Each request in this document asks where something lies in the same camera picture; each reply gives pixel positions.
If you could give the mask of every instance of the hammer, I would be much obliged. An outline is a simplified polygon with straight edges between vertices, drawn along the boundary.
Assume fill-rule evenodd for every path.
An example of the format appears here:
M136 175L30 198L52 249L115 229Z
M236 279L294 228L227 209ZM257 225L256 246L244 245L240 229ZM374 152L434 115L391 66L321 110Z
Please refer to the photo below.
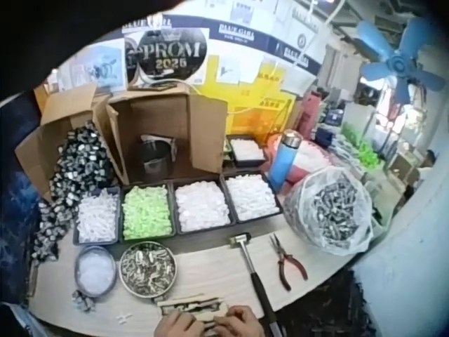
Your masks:
M262 281L260 280L259 275L257 275L253 262L251 260L250 254L248 252L248 249L246 248L246 244L251 240L251 234L250 233L242 233L238 234L234 237L229 238L229 245L231 247L240 246L243 256L245 257L246 265L248 266L248 269L250 270L251 275L251 282L253 283L253 287L255 290L255 293L257 295L257 298L259 299L260 305L262 306L262 310L265 313L265 316L268 319L269 328L272 331L273 337L283 337L281 333L281 329L279 328L276 314L273 311L273 307L271 303L269 302L267 292L265 291L264 285L262 284Z

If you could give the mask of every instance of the human hand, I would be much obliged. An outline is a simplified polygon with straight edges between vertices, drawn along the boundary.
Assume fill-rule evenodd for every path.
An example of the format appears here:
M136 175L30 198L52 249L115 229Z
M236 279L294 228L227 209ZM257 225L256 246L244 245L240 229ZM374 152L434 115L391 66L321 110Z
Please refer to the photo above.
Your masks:
M186 312L173 311L154 330L154 337L202 337L204 323Z
M264 329L249 307L231 307L226 317L215 317L214 320L215 331L220 337L264 337Z

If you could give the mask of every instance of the small white bowl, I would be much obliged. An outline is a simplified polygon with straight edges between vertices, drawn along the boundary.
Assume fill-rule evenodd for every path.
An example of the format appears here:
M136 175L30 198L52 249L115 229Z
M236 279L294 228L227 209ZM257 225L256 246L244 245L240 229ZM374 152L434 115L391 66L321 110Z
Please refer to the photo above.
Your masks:
M95 253L95 252L105 255L106 257L108 257L111 260L112 269L113 269L113 273L114 273L114 277L112 278L111 284L107 287L107 289L105 291L103 291L100 294L91 294L87 290L85 290L83 285L79 281L79 273L78 273L79 261L81 260L81 258L87 254ZM106 295L107 293L109 293L112 290L112 288L114 288L116 278L117 278L117 267L116 267L115 260L112 257L112 255L110 254L110 252L108 252L103 247L88 246L88 247L84 248L76 257L76 260L75 260L75 283L76 283L76 286L78 287L78 290L80 290L80 292L83 293L84 295L89 296L91 298L98 298L98 297Z

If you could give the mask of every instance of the white table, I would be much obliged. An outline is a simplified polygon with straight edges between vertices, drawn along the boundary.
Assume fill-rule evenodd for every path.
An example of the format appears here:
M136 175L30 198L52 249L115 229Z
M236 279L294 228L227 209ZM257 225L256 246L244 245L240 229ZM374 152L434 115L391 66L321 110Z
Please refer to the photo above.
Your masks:
M254 222L244 230L253 235L248 249L275 310L313 290L352 258L332 256L306 245L288 227L283 216ZM179 266L177 281L169 296L214 294L223 297L229 305L249 305L258 317L263 316L240 249L227 246L227 238L241 231L239 227L232 227L164 241L176 254ZM299 271L287 263L286 278L292 286L291 292L279 281L277 255L269 243L272 232L286 251L302 262L309 275L309 280L304 281ZM29 309L34 315L50 324L91 336L152 335L160 320L156 306L129 294L119 279L112 292L97 303L96 312L78 311L71 299L75 290L74 259L79 252L79 248L72 245L72 233L61 241L60 251L57 262L39 267L35 293L29 300ZM120 325L117 317L126 314L132 317Z

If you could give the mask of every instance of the open cardboard box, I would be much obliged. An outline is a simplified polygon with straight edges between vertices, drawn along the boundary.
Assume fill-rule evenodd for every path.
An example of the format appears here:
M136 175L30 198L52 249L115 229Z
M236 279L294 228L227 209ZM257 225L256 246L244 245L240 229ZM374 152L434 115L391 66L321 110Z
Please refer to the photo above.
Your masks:
M169 178L220 173L227 103L191 94L178 84L165 91L125 91L109 100L107 112L119 151L124 185L145 181L139 158L141 135L176 139L177 157Z
M37 191L51 201L49 181L59 159L58 147L65 143L67 133L93 120L105 139L107 154L115 171L120 171L118 150L112 134L106 104L110 95L95 96L96 84L86 84L48 97L41 125L31 132L15 149Z

